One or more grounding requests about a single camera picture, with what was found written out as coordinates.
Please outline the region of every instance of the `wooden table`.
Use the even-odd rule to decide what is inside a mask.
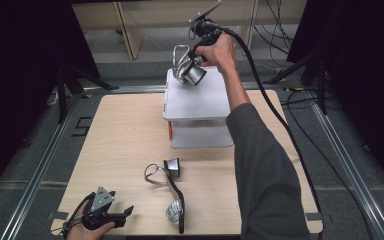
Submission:
[[[267,91],[283,116],[278,97]],[[298,155],[292,142],[259,91],[248,91],[268,128],[285,148],[298,172],[306,213],[317,213]],[[174,200],[168,187],[157,188],[144,180],[151,164],[180,158],[181,177],[176,185],[185,196],[185,235],[237,235],[241,219],[234,174],[234,147],[172,149],[168,124],[163,119],[163,93],[108,95],[102,98],[88,136],[59,207],[72,214],[80,201],[98,186],[116,191],[109,213],[135,208],[123,228],[114,235],[178,235],[178,224],[166,219]],[[54,220],[52,229],[63,220]],[[312,233],[323,225],[307,221]]]

